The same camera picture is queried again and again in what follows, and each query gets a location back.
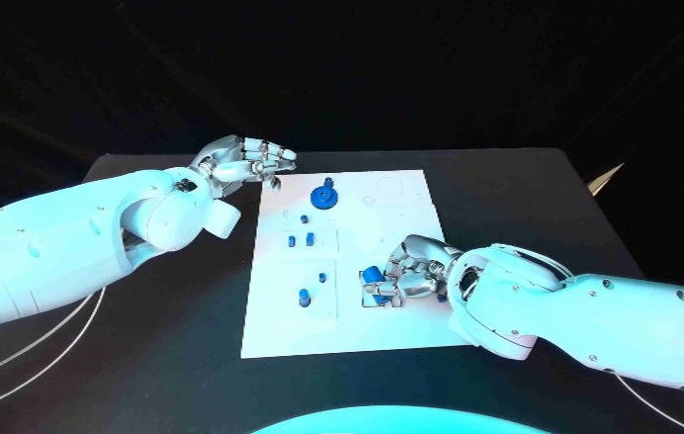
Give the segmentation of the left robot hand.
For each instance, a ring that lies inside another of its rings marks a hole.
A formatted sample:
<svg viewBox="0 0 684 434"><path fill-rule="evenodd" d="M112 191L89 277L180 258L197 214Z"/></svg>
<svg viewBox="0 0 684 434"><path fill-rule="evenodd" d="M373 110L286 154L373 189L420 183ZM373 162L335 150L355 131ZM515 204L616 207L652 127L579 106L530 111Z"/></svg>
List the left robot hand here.
<svg viewBox="0 0 684 434"><path fill-rule="evenodd" d="M296 153L259 138L227 135L210 142L191 161L190 168L209 183L216 199L227 197L243 183L265 182L281 190L279 172L296 168Z"/></svg>

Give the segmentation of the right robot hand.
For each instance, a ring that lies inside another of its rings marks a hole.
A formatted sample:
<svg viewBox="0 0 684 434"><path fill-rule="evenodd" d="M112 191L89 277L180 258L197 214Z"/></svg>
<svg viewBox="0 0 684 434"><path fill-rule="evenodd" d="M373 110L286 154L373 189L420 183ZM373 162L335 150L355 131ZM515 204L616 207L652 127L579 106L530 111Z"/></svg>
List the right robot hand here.
<svg viewBox="0 0 684 434"><path fill-rule="evenodd" d="M384 268L370 266L358 273L361 306L403 307L407 299L432 295L443 302L450 271L463 254L463 250L435 238L407 235L387 257Z"/></svg>

